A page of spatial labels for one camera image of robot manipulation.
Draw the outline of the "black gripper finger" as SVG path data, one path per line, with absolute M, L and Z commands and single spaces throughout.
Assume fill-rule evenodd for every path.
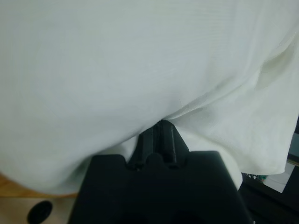
M 146 164 L 148 156 L 155 153 L 159 148 L 160 140 L 160 126 L 154 125 L 153 127 L 145 130 L 138 136 L 136 148 L 127 162 L 129 169 L 142 169 Z
M 170 169 L 185 166 L 189 149 L 176 127 L 166 120 L 160 122 L 160 144 L 158 152 Z

